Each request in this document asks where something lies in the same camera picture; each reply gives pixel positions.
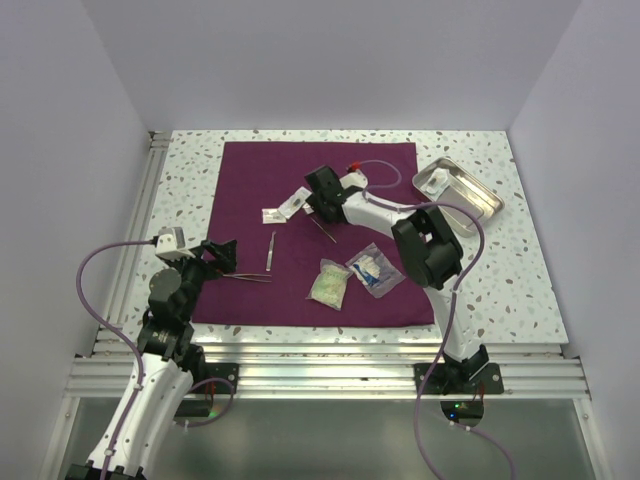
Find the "glass panel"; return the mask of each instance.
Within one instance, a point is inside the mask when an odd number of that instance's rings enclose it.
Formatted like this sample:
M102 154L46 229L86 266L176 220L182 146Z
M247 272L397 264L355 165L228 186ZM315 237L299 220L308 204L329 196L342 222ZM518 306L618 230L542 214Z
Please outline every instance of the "glass panel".
M86 461L115 405L82 401L63 472ZM435 478L416 448L412 415L409 401L240 400L219 423L187 435L170 429L150 480ZM449 427L439 402L424 402L421 425L447 479L509 478L500 452ZM489 401L479 428L512 453L520 480L595 478L569 400Z

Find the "purple mat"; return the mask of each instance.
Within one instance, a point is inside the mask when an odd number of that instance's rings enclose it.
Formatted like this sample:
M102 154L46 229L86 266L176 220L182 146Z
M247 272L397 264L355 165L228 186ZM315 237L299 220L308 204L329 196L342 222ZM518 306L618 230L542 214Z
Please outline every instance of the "purple mat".
M238 273L265 273L271 232L276 233L272 283L223 278L207 282L193 321L225 325L313 327L404 327L433 323L433 310L422 289L405 279L381 299L373 298L352 276L335 311L306 300L320 273L320 260L344 264L372 242L396 268L402 263L392 239L363 227L328 225L334 244L301 210L286 224L263 225L262 209L276 208L300 186L304 176L322 165L338 175L350 163L366 159L392 162L402 184L384 192L390 200L415 203L411 177L416 173L415 144L228 142L208 238L238 240ZM369 183L390 183L394 173L383 165L366 165Z

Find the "white packet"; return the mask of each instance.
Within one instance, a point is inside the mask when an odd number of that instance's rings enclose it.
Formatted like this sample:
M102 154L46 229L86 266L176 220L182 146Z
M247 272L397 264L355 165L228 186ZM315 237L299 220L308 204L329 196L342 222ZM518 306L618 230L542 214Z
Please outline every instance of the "white packet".
M307 299L340 311L347 290L347 280L351 275L353 273L348 268L323 258L320 261L320 274L313 282Z
M284 215L282 215L277 208L263 208L262 223L287 223L287 219L284 218Z
M282 205L278 207L278 211L289 220L293 215L302 208L302 205L307 201L307 198L311 195L311 192L305 187L300 187L296 190L296 193L291 195Z
M367 291L381 298L404 280L404 275L393 266L384 253L372 243L346 264Z

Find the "stainless steel tray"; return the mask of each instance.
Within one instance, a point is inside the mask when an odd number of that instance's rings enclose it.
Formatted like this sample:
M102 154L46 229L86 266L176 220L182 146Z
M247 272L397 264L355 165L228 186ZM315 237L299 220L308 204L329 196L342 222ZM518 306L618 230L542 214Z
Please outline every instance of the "stainless steel tray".
M481 224L488 222L504 208L504 201L498 195L449 157L439 158L413 176L413 186L428 200L432 199L426 193L426 185L436 168L448 170L450 178L449 186L438 197L438 201L452 203L468 210ZM442 212L456 233L463 237L471 237L477 233L473 222L464 214L446 207L442 208Z

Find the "white wall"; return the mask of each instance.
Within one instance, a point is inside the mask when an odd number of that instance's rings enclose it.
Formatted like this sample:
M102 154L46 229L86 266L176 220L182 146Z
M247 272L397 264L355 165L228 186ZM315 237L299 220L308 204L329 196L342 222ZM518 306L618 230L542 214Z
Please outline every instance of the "white wall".
M75 269L121 239L146 130L79 0L0 2L0 470L37 477L73 354ZM110 256L88 269L100 305Z
M83 0L150 129L505 129L579 0Z
M583 0L509 131L619 479L640 472L639 22Z

